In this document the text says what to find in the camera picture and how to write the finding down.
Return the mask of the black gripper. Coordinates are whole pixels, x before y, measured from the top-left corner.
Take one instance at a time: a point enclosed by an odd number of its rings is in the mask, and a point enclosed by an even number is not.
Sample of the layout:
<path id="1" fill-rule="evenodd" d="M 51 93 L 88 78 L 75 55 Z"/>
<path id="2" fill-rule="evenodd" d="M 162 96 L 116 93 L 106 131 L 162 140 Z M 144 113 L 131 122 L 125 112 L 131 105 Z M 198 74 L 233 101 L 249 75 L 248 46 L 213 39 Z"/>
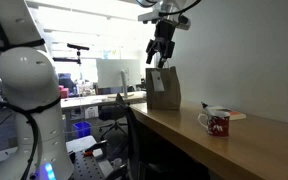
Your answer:
<path id="1" fill-rule="evenodd" d="M 159 21 L 156 24 L 155 39 L 150 40 L 146 48 L 146 64 L 151 64 L 154 54 L 159 52 L 161 57 L 159 58 L 157 67 L 160 69 L 164 67 L 167 58 L 172 57 L 175 47 L 175 43 L 172 41 L 174 31 L 175 27 L 167 21 Z"/>

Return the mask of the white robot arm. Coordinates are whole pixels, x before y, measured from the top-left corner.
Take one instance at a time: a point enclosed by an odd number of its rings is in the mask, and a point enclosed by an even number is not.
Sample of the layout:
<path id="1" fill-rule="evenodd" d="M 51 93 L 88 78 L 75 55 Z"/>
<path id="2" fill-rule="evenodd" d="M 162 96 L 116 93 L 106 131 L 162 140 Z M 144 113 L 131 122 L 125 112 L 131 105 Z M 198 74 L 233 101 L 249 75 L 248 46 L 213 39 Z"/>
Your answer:
<path id="1" fill-rule="evenodd" d="M 74 165 L 62 125 L 54 60 L 25 0 L 0 0 L 2 103 L 14 113 L 18 148 L 0 180 L 69 180 Z"/>

